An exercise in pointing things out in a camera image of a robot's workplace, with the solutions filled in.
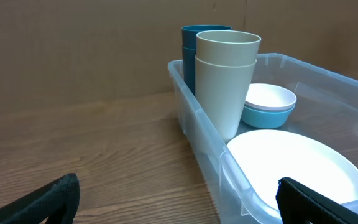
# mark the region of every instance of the cup rim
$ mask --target cup rim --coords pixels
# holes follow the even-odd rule
[[[200,37],[200,35],[202,35],[204,33],[207,33],[207,32],[231,32],[231,33],[236,32],[236,33],[241,33],[241,34],[249,34],[249,35],[252,35],[252,36],[258,38],[258,40],[251,41],[251,42],[225,42],[225,41],[210,40],[210,39],[206,39],[204,37]],[[213,43],[218,43],[218,44],[254,44],[254,43],[258,43],[258,42],[260,42],[262,40],[262,38],[259,37],[256,34],[252,34],[250,32],[237,31],[237,30],[207,30],[207,31],[199,32],[196,36],[197,36],[197,38],[199,38],[201,40],[205,40],[205,41],[213,42]]]
[[[219,24],[195,24],[195,25],[188,25],[188,26],[184,26],[181,29],[184,31],[189,31],[189,32],[204,32],[204,31],[209,31],[209,30],[196,30],[196,29],[189,29],[190,27],[221,27],[224,29],[218,29],[218,30],[230,30],[232,29],[232,27],[229,26],[225,26],[225,25],[219,25]]]
[[[196,60],[199,60],[200,62],[203,62],[203,63],[205,63],[205,64],[207,64],[207,65],[212,65],[212,66],[216,66],[216,67],[223,67],[223,68],[244,68],[244,67],[251,67],[251,66],[255,65],[256,62],[257,62],[257,59],[255,59],[255,62],[254,62],[254,63],[249,64],[249,65],[243,65],[243,66],[215,65],[215,64],[208,63],[208,62],[205,62],[205,61],[203,61],[203,60],[200,60],[200,59],[197,57],[197,55],[196,55]]]

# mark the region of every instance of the wooden table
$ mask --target wooden table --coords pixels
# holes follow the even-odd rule
[[[76,223],[219,223],[173,93],[0,116],[0,207],[70,172]]]

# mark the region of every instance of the clear plastic bin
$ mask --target clear plastic bin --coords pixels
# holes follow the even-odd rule
[[[180,126],[195,153],[221,223],[282,223],[278,211],[259,199],[187,88],[182,61],[170,62],[168,69]],[[281,130],[316,139],[358,168],[358,81],[286,55],[259,54],[252,82],[279,85],[297,95],[296,107]],[[240,122],[237,135],[253,129]],[[358,201],[344,206],[358,213]]]

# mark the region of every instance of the brown wall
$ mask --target brown wall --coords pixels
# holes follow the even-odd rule
[[[0,114],[171,91],[180,27],[197,23],[358,78],[358,1],[0,0]]]

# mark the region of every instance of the light blue bowl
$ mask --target light blue bowl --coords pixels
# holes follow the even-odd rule
[[[294,108],[295,106],[284,111],[263,111],[245,105],[242,110],[241,120],[255,128],[278,128],[287,121]]]

